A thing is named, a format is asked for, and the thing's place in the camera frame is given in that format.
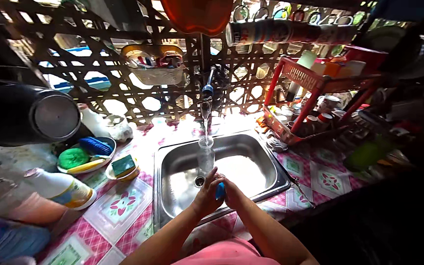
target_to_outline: blue scrub brush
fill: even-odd
[[[105,142],[101,142],[94,137],[86,137],[78,140],[79,146],[93,154],[109,156],[112,154],[111,146],[106,144]]]
[[[219,183],[215,188],[215,199],[219,199],[220,197],[225,195],[225,185],[223,183]]]

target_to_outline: white mug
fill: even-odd
[[[331,113],[338,102],[340,102],[340,99],[335,96],[325,96],[322,103],[318,106],[317,111],[320,113]]]

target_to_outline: kitchen counter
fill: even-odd
[[[259,115],[213,118],[211,133],[221,135],[253,129]],[[199,124],[193,121],[168,126],[160,120],[148,131],[134,130],[134,139],[116,151],[114,159],[126,154],[138,159],[141,172],[132,182],[109,180],[105,167],[77,176],[97,190],[97,200],[40,253],[39,264],[58,265],[63,260],[67,265],[119,264],[153,234],[154,153],[161,146],[198,139],[200,132]],[[278,221],[367,185],[345,169],[344,155],[331,145],[303,144],[274,155],[298,182],[289,190],[258,203]],[[231,237],[251,239],[236,212],[196,227],[183,245],[183,255]]]

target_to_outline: green sponge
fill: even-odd
[[[58,157],[58,165],[62,169],[70,169],[88,162],[90,156],[81,148],[70,148],[63,151]]]
[[[119,160],[112,162],[112,171],[116,178],[126,176],[135,169],[135,162],[131,155],[127,155]]]

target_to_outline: red dish rack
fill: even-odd
[[[326,93],[341,93],[352,90],[367,89],[366,92],[354,104],[351,105],[346,114],[340,119],[338,124],[341,125],[348,117],[351,116],[351,113],[360,107],[366,101],[366,99],[368,99],[376,91],[380,85],[380,74],[332,78],[328,75],[317,75],[314,71],[297,64],[295,61],[296,59],[292,59],[286,56],[281,57],[278,66],[274,70],[274,76],[271,81],[271,85],[269,86],[268,93],[266,94],[263,107],[266,123],[276,133],[279,139],[288,145],[323,136],[330,137],[333,134],[338,134],[345,128],[344,126],[339,126],[339,128],[333,129],[331,131],[321,132],[303,138],[295,135],[295,132],[297,132],[301,127],[303,120],[309,115],[310,111],[314,109],[319,96]],[[268,108],[274,93],[274,88],[281,73],[282,75],[289,78],[289,80],[296,82],[312,93],[309,100],[307,101],[307,104],[305,104],[305,106],[302,108],[301,114],[294,121],[292,129],[289,129],[286,124],[282,124],[276,118],[274,113]]]

